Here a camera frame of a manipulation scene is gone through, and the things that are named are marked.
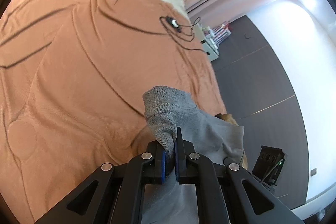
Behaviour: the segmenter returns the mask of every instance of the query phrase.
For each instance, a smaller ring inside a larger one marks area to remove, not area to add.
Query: dark wooden floor
[[[231,23],[232,34],[212,62],[219,89],[239,125],[245,127],[249,170],[261,145],[282,148],[286,162],[275,195],[290,209],[306,201],[308,145],[300,107],[280,61],[247,16]]]

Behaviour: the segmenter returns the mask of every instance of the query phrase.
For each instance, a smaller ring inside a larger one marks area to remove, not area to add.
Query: dark gray cloth
[[[181,127],[183,139],[192,142],[196,152],[213,162],[223,164],[223,159],[230,157],[242,163],[244,127],[209,115],[197,107],[189,93],[166,86],[145,92],[143,101],[145,119],[166,150],[171,171],[177,126]],[[198,223],[195,186],[177,184],[175,172],[163,185],[146,185],[142,223]]]

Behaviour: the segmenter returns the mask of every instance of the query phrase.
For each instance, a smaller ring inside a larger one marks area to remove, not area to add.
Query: orange blanket
[[[166,15],[188,24],[161,0],[11,2],[0,20],[0,192],[21,224],[100,164],[145,150],[150,88],[185,90],[202,110],[226,112],[208,57],[179,47],[159,22]]]

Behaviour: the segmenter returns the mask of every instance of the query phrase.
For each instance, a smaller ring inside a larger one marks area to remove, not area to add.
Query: triangular cutout
[[[98,180],[94,180],[73,201],[67,205],[67,209],[83,216],[90,205],[92,197],[97,189]]]
[[[260,193],[250,182],[243,180],[242,184],[256,215],[261,215],[274,208],[274,204]]]

